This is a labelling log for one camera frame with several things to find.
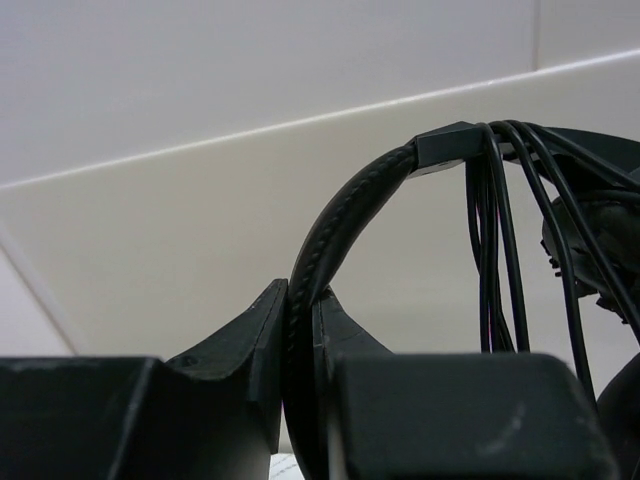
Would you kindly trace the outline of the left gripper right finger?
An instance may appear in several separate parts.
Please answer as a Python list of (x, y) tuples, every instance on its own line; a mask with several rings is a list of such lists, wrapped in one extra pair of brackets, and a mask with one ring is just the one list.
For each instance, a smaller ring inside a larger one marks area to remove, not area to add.
[(312, 309), (330, 479), (615, 479), (570, 369), (545, 354), (395, 354), (332, 293)]

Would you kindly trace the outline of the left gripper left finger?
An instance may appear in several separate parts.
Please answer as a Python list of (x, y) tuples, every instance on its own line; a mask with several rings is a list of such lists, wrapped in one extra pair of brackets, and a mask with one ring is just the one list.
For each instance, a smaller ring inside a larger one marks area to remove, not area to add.
[(1, 362), (5, 479), (265, 479), (287, 283), (174, 358)]

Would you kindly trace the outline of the black headphones with cable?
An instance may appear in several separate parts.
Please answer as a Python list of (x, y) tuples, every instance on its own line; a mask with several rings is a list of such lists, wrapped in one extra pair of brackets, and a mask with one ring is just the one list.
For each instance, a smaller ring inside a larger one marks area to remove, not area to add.
[(479, 275), (476, 353), (531, 350), (520, 260), (504, 166), (518, 164), (542, 214), (541, 244), (561, 279), (574, 363), (567, 366), (596, 414), (619, 469), (639, 475), (639, 362), (603, 392), (593, 388), (579, 302), (594, 296), (639, 327), (639, 145), (612, 135), (516, 120), (459, 122), (414, 137), (365, 166), (331, 199), (292, 271), (283, 325), (283, 402), (303, 476), (326, 475), (312, 309), (355, 240), (410, 177), (465, 168), (467, 222)]

